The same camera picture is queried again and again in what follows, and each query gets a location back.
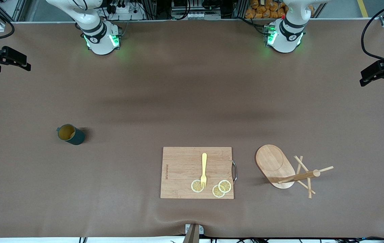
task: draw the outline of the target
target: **wooden cutting board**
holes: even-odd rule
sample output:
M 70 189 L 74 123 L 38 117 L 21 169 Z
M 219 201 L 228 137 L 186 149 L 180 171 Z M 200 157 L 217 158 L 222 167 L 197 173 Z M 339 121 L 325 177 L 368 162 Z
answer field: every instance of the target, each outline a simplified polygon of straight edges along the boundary
M 207 153 L 207 186 L 199 193 L 190 185 L 202 174 L 201 155 Z M 218 199 L 212 188 L 221 180 L 231 183 L 231 191 L 220 199 L 234 199 L 232 181 L 232 148 L 230 147 L 164 147 L 160 198 Z

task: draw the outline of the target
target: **table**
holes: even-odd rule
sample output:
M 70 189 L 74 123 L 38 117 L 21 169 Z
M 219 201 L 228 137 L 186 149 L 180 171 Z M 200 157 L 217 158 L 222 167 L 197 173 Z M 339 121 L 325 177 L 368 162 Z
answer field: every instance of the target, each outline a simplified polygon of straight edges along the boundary
M 366 20 L 311 21 L 291 54 L 241 21 L 130 23 L 88 51 L 73 24 L 17 24 L 0 40 L 32 71 L 0 73 L 0 237 L 384 237 L 384 80 L 360 87 Z M 384 56 L 378 21 L 366 46 Z M 56 137 L 71 123 L 89 140 Z M 281 148 L 334 166 L 277 189 L 255 165 Z M 231 146 L 234 200 L 160 199 L 164 146 Z

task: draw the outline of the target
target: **fork handle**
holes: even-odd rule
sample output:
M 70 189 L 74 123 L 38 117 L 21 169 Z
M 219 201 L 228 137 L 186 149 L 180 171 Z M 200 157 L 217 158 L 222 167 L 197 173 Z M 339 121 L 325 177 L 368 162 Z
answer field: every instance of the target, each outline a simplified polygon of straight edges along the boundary
M 205 175 L 205 168 L 207 167 L 207 153 L 202 153 L 202 175 Z

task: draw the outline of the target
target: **metal handle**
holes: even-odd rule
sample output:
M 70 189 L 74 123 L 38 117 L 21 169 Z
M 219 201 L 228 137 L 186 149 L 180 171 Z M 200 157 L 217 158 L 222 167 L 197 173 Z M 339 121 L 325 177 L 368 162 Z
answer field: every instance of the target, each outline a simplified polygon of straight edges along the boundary
M 232 165 L 234 166 L 234 171 L 235 171 L 235 178 L 233 180 L 233 184 L 235 185 L 235 181 L 237 180 L 237 166 L 235 165 L 234 161 L 232 161 Z

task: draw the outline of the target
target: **wooden post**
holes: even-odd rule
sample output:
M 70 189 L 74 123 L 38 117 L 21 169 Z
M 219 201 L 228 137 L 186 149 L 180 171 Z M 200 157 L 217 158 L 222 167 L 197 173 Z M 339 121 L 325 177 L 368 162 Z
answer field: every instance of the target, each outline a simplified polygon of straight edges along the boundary
M 295 181 L 299 181 L 299 180 L 304 180 L 306 178 L 318 177 L 320 175 L 321 175 L 321 172 L 319 170 L 315 169 L 313 171 L 308 171 L 306 173 L 293 175 L 292 177 L 281 178 L 281 180 L 278 181 L 277 183 L 281 184 L 281 183 L 287 183 L 287 182 L 295 182 Z

